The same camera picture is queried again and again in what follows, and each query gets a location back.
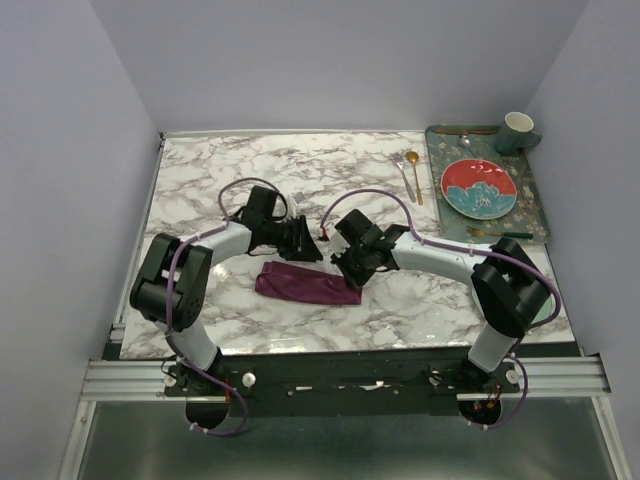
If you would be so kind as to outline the purple cloth napkin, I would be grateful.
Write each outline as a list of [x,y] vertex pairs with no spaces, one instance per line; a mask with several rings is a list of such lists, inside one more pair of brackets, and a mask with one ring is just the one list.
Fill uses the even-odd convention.
[[311,305],[356,306],[362,299],[362,291],[349,288],[341,276],[277,261],[263,264],[254,290],[268,298]]

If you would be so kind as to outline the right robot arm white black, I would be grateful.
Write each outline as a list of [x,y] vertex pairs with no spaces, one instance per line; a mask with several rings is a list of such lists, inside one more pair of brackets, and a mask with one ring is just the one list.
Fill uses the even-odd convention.
[[331,262],[350,288],[364,286],[380,271],[409,270],[466,285],[485,325],[460,367],[460,379],[480,392],[496,380],[496,369],[536,324],[555,295],[553,285],[513,239],[488,246],[420,239],[409,227],[381,230],[355,209],[329,235]]

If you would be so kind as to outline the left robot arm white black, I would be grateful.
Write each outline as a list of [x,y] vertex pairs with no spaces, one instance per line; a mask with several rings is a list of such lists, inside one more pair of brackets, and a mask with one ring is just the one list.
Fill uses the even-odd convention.
[[247,203],[221,227],[187,240],[156,235],[131,287],[129,303],[165,334],[189,370],[187,382],[201,395],[214,393],[224,377],[220,348],[208,337],[199,315],[212,267],[258,247],[273,247],[284,260],[323,259],[306,217],[275,213],[284,195],[273,186],[255,185]]

